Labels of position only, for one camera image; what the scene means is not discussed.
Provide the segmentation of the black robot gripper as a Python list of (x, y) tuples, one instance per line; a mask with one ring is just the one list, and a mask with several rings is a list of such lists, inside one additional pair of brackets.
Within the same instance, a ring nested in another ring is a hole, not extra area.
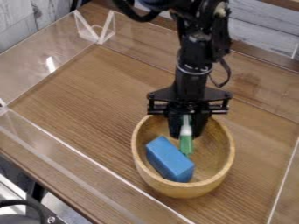
[(221, 90), (227, 85), (231, 77), (222, 83), (214, 83), (215, 87), (207, 86), (211, 76), (213, 65), (201, 69), (190, 69), (178, 66), (175, 79), (170, 87), (165, 87), (147, 95), (149, 115), (169, 116), (169, 128), (173, 138), (181, 136), (183, 115), (191, 115), (193, 137), (202, 135), (213, 114), (227, 114), (233, 93)]

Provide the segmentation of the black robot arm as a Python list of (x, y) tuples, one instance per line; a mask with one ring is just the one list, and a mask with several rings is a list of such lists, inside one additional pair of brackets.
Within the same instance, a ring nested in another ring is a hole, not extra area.
[(150, 115), (163, 115), (174, 138), (183, 133), (183, 118), (191, 118), (191, 136), (198, 137), (214, 114), (229, 112), (233, 93), (227, 85), (214, 82), (213, 67), (230, 54), (230, 0), (113, 0), (121, 11), (137, 22), (153, 21), (170, 11), (177, 22), (181, 48), (177, 57), (175, 80), (170, 87), (147, 95)]

